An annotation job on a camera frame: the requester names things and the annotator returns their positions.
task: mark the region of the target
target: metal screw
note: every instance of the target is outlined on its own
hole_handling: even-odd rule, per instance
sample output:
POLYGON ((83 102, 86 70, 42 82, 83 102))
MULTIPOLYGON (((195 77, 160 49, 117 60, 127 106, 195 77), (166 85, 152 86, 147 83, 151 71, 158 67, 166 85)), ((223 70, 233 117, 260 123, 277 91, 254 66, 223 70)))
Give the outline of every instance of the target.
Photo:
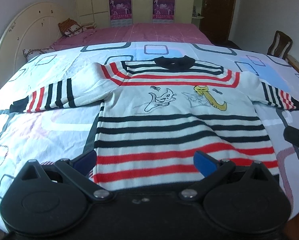
POLYGON ((194 198, 197 195, 197 191, 194 189, 185 189, 181 192, 184 198, 194 198))
POLYGON ((110 193, 107 190, 98 189, 98 190, 94 191, 93 195, 96 198, 106 198, 110 195, 110 193))

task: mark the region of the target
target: chair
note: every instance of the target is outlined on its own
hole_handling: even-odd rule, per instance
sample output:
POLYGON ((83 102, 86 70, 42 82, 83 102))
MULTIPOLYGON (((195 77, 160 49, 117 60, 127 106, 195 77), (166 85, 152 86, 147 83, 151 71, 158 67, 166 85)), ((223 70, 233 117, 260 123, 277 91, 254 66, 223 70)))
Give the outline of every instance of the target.
POLYGON ((274 41, 269 47, 267 55, 286 59, 288 52, 291 50, 293 40, 285 33, 276 31, 274 41))

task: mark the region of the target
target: sweater sleeve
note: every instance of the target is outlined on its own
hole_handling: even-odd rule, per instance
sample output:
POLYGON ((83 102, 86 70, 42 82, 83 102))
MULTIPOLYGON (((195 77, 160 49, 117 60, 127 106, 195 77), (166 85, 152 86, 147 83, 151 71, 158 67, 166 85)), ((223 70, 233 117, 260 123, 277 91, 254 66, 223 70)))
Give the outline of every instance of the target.
POLYGON ((83 106, 104 99, 119 87, 113 72, 98 63, 87 65, 72 78, 41 87, 26 98, 13 102, 10 112, 31 113, 53 108, 83 106))
POLYGON ((245 71, 240 73, 237 88, 246 94, 251 101, 258 101, 266 105, 286 110, 299 110, 299 101, 288 93, 269 85, 255 74, 245 71))

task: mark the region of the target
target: headboard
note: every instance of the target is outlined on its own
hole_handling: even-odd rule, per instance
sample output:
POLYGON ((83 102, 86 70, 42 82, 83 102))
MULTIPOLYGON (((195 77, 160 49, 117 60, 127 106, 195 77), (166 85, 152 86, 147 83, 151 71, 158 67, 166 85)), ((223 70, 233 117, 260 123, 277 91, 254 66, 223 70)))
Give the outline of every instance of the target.
POLYGON ((57 24, 67 18, 59 5, 40 2, 12 20, 0 40, 0 88, 26 63, 23 49, 49 47, 62 36, 57 24))

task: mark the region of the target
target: pink bedspread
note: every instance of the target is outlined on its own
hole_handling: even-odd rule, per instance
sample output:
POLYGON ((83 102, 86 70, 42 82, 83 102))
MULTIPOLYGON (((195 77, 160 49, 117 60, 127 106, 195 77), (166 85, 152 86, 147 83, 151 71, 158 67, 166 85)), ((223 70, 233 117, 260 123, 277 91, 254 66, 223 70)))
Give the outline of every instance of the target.
POLYGON ((62 37, 51 47, 55 50, 62 50, 128 41, 171 41, 213 45, 194 24, 137 23, 127 27, 86 30, 70 38, 62 37))

